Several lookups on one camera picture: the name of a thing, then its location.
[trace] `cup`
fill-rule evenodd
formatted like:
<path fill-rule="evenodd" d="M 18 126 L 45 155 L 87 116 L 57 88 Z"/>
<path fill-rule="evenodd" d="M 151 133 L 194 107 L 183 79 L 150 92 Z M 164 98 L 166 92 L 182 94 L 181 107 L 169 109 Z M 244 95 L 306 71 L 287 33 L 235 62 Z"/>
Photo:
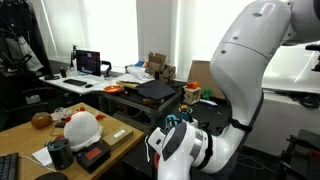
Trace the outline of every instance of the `cup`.
<path fill-rule="evenodd" d="M 65 68 L 61 67 L 60 68 L 60 73 L 61 73 L 61 77 L 67 77 L 67 71 Z"/>

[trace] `wooden desk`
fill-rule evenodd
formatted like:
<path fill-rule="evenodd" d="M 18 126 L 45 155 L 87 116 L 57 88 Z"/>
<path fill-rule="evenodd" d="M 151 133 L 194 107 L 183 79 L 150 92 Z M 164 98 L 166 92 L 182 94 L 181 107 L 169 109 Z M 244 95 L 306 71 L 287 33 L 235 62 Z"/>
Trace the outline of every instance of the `wooden desk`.
<path fill-rule="evenodd" d="M 85 107 L 86 110 L 92 114 L 99 112 L 98 110 L 84 104 L 79 103 L 71 106 L 69 109 L 75 112 L 80 107 Z M 120 126 L 128 126 L 121 121 L 107 117 L 99 123 L 104 127 L 102 137 L 109 134 L 113 130 L 118 129 Z M 18 152 L 20 156 L 32 157 L 32 153 L 40 150 L 44 147 L 44 144 L 55 139 L 54 136 L 50 136 L 50 132 L 54 127 L 55 123 L 52 123 L 49 127 L 44 129 L 34 129 L 30 122 L 17 126 L 15 128 L 3 131 L 0 133 L 0 155 Z M 87 173 L 81 166 L 78 165 L 76 159 L 73 164 L 67 169 L 59 172 L 64 173 L 69 179 L 98 179 L 104 172 L 106 172 L 112 165 L 119 161 L 131 148 L 133 148 L 142 138 L 143 132 L 131 127 L 133 136 L 119 148 L 111 152 L 111 157 L 104 162 L 98 169 L 92 174 Z M 53 134 L 63 133 L 63 129 L 55 128 Z M 34 162 L 26 159 L 19 158 L 19 170 L 18 176 L 20 180 L 23 179 L 35 179 L 40 175 L 49 173 L 47 169 L 35 164 Z"/>

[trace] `black box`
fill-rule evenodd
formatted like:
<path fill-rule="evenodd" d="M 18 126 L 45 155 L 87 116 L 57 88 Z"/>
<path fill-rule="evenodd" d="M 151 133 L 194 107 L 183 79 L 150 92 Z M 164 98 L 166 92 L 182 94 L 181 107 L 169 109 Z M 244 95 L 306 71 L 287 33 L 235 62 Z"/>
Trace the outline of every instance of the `black box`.
<path fill-rule="evenodd" d="M 110 149 L 102 143 L 94 143 L 76 153 L 78 164 L 88 173 L 95 171 L 110 158 Z"/>

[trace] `white device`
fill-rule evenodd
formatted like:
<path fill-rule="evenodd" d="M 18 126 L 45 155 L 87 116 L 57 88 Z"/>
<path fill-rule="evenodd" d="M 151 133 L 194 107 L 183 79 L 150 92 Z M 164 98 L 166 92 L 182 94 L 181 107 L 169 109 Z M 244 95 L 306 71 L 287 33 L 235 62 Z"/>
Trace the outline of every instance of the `white device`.
<path fill-rule="evenodd" d="M 243 145 L 263 102 L 261 83 L 268 63 L 281 45 L 320 40 L 318 6 L 320 0 L 258 0 L 239 14 L 210 63 L 213 79 L 230 101 L 232 123 L 220 136 L 188 123 L 178 124 L 165 137 L 154 131 L 148 142 L 159 151 L 158 180 L 189 179 L 191 167 L 225 176 L 232 170 L 229 165 L 236 162 L 237 148 Z M 162 146 L 155 145 L 157 139 L 163 141 Z"/>

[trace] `computer mouse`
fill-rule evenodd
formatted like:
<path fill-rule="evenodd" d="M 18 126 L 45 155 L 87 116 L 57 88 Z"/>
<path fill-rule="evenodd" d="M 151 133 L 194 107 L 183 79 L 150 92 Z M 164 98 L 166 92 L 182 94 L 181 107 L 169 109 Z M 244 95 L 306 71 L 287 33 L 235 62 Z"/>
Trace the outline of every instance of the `computer mouse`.
<path fill-rule="evenodd" d="M 43 174 L 35 180 L 68 180 L 68 177 L 60 172 L 51 172 Z"/>
<path fill-rule="evenodd" d="M 92 87 L 93 85 L 92 84 L 87 84 L 87 85 L 85 85 L 84 87 L 85 88 L 90 88 L 90 87 Z"/>

